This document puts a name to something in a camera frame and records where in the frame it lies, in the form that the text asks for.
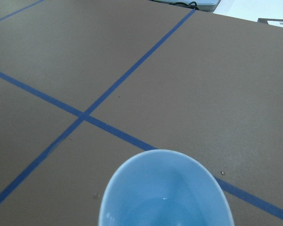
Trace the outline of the light blue plastic cup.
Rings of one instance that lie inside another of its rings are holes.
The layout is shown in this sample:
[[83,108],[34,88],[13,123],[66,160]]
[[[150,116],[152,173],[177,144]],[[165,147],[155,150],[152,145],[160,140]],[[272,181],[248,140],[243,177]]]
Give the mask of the light blue plastic cup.
[[232,226],[227,199],[193,158],[149,150],[126,160],[105,189],[100,226]]

